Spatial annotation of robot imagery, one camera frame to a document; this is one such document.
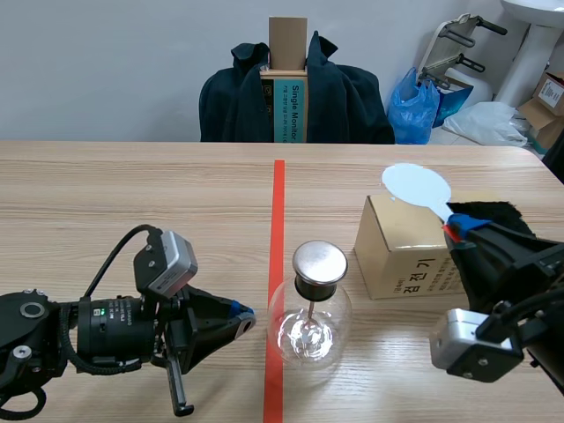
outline black cable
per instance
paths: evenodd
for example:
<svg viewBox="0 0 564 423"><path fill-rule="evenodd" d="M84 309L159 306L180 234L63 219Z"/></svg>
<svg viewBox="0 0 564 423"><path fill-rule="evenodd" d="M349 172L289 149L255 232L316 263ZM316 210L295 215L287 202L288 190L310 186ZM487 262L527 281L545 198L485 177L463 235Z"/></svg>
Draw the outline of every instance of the black cable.
<svg viewBox="0 0 564 423"><path fill-rule="evenodd" d="M43 410L45 404L47 403L47 394L41 388L38 388L37 390L32 390L31 392L37 398L37 405L32 410L28 410L27 412L13 412L11 410L5 410L4 408L0 407L0 419L10 420L10 421L20 421L20 420L32 419L37 414L39 414L41 410ZM7 400L5 399L2 400L3 406L7 401L10 401L10 399L8 398Z"/></svg>
<svg viewBox="0 0 564 423"><path fill-rule="evenodd" d="M104 276L104 273L106 273L106 271L108 270L109 265L114 261L115 257L119 254L119 252L123 249L123 247L125 247L125 244L127 244L131 240L131 238L133 238L135 235L143 231L147 231L147 232L159 231L162 233L160 229L151 225L139 225L131 229L128 233L126 233L125 236L114 247L112 252L109 253L108 258L106 259L102 267L100 267L100 270L98 271L98 273L96 273L96 276L94 276L92 283L90 284L90 286L88 286L88 289L85 292L84 295L85 297L90 297L93 294L94 289L96 289L96 286L100 283L102 277Z"/></svg>
<svg viewBox="0 0 564 423"><path fill-rule="evenodd" d="M62 304L59 317L59 339L61 340L61 347L63 348L64 355L78 370L82 370L90 375L111 376L119 375L120 373L134 372L141 368L141 361L137 361L126 366L100 367L94 366L93 364L81 359L72 347L70 337L71 330L69 325L70 317L71 304Z"/></svg>
<svg viewBox="0 0 564 423"><path fill-rule="evenodd" d="M564 301L564 288L553 289L552 291L529 297L526 300L515 304L515 306L502 311L500 319L505 323L518 322L526 315L535 313L542 307L545 307L555 301Z"/></svg>

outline white plastic bag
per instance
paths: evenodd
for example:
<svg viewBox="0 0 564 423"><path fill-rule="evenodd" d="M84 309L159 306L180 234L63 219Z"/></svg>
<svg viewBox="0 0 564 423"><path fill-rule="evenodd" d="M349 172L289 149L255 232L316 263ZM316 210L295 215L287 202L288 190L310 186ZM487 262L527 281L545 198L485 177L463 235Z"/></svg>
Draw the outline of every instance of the white plastic bag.
<svg viewBox="0 0 564 423"><path fill-rule="evenodd" d="M486 101L447 117L442 126L482 145L523 147L527 138L509 123L515 111L507 104Z"/></svg>

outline sink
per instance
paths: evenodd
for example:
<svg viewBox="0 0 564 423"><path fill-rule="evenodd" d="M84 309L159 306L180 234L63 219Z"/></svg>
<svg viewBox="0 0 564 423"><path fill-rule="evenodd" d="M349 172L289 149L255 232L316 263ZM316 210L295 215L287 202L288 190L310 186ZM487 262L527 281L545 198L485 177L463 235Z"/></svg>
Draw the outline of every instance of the sink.
<svg viewBox="0 0 564 423"><path fill-rule="evenodd" d="M501 5L519 20L564 28L564 0L501 0Z"/></svg>
<svg viewBox="0 0 564 423"><path fill-rule="evenodd" d="M514 18L531 24L496 101L521 106L531 98L564 31L564 0L501 0Z"/></svg>

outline wooden table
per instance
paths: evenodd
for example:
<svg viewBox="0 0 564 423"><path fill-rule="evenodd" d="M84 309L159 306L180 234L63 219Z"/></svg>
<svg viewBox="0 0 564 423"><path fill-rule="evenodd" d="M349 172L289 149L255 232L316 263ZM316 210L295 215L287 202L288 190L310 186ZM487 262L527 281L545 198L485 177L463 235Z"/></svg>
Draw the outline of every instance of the wooden table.
<svg viewBox="0 0 564 423"><path fill-rule="evenodd" d="M72 301L133 226L173 229L194 244L194 285L255 309L258 325L185 376L196 405L189 422L261 422L272 172L286 160L286 275L298 245L325 239L349 256L345 281L352 336L341 367L308 392L285 386L285 422L542 422L564 398L528 364L494 384L447 376L431 365L427 334L462 295L371 301L353 244L366 195L382 170L413 162L456 189L490 189L515 204L542 237L564 240L564 188L517 148L369 145L0 143L1 293L36 287ZM96 295L136 294L132 258L118 257ZM47 387L35 421L177 422L167 375L76 375Z"/></svg>

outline cardboard box on floor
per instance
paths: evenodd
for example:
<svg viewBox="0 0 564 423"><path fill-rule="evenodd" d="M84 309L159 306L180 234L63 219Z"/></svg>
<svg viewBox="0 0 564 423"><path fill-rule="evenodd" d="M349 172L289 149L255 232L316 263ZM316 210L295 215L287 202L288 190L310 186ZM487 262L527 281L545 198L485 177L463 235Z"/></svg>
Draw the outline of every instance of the cardboard box on floor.
<svg viewBox="0 0 564 423"><path fill-rule="evenodd" d="M564 73L545 72L532 100L518 110L531 124L535 150L545 153L564 130Z"/></svg>
<svg viewBox="0 0 564 423"><path fill-rule="evenodd" d="M308 136L307 18L269 18L271 68L261 71L275 143L305 143Z"/></svg>
<svg viewBox="0 0 564 423"><path fill-rule="evenodd" d="M453 190L452 201L498 198L487 191ZM439 218L391 194L367 197L354 250L373 300L464 292Z"/></svg>
<svg viewBox="0 0 564 423"><path fill-rule="evenodd" d="M540 153L547 152L564 130L564 117L554 115L538 99L527 101L518 110L531 124L535 149Z"/></svg>
<svg viewBox="0 0 564 423"><path fill-rule="evenodd" d="M564 73L545 72L538 83L533 99L548 108L555 116L564 116Z"/></svg>

